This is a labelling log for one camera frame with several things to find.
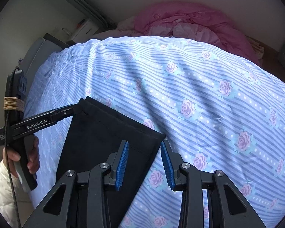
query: black folded cloth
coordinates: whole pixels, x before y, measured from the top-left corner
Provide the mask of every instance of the black folded cloth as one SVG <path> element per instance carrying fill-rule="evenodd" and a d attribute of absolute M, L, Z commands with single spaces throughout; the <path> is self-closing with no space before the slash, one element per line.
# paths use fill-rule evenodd
<path fill-rule="evenodd" d="M 82 112 L 72 122 L 60 156 L 56 180 L 67 170 L 91 170 L 117 152 L 122 140 L 129 142 L 129 156 L 122 187 L 107 192 L 112 228 L 118 227 L 160 148 L 164 134 L 87 97 L 80 99 Z M 78 190 L 77 228 L 86 226 L 87 189 Z"/>

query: white sleeve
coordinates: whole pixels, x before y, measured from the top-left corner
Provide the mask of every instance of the white sleeve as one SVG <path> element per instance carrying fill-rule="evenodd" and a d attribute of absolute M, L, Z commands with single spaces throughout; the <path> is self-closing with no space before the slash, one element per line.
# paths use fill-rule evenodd
<path fill-rule="evenodd" d="M 15 192 L 21 186 L 19 179 L 11 175 Z M 8 178 L 8 171 L 3 160 L 0 162 L 0 213 L 12 228 L 17 227 L 16 212 L 14 209 L 13 195 Z"/>

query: pink comforter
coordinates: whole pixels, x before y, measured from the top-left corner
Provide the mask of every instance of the pink comforter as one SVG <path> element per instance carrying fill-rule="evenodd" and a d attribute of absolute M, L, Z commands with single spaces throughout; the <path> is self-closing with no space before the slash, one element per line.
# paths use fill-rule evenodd
<path fill-rule="evenodd" d="M 162 36 L 193 39 L 215 45 L 224 51 L 244 57 L 260 66 L 245 35 L 218 11 L 198 3 L 169 2 L 152 5 L 136 17 L 121 22 L 117 30 L 95 35 L 95 38 L 122 36 Z"/>

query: bed sheet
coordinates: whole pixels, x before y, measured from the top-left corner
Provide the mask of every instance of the bed sheet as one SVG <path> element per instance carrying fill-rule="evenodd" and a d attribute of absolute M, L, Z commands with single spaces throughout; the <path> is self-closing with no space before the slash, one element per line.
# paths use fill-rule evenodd
<path fill-rule="evenodd" d="M 25 117 L 86 96 L 165 133 L 198 169 L 223 170 L 267 228 L 285 215 L 285 84 L 252 62 L 194 40 L 92 39 L 53 53 L 40 67 Z M 70 122 L 36 134 L 35 207 L 55 184 Z M 178 227 L 181 197 L 168 187 L 158 153 L 121 227 Z M 207 227 L 206 199 L 204 205 Z"/>

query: silver pivot bolt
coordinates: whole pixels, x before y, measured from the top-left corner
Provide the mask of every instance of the silver pivot bolt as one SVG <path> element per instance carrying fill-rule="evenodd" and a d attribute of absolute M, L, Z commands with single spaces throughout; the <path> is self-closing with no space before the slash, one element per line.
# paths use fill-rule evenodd
<path fill-rule="evenodd" d="M 66 172 L 66 175 L 68 176 L 68 177 L 71 177 L 71 176 L 73 176 L 75 174 L 75 171 L 73 171 L 73 170 L 68 170 L 67 172 Z"/>
<path fill-rule="evenodd" d="M 108 168 L 109 167 L 109 164 L 107 163 L 107 162 L 104 162 L 104 163 L 100 163 L 100 168 L 103 168 L 103 169 L 105 169 L 105 168 Z"/>
<path fill-rule="evenodd" d="M 218 177 L 222 177 L 224 175 L 224 172 L 222 170 L 216 170 L 215 173 Z"/>
<path fill-rule="evenodd" d="M 185 162 L 185 163 L 182 163 L 181 166 L 184 168 L 184 169 L 188 169 L 190 168 L 190 164 Z"/>

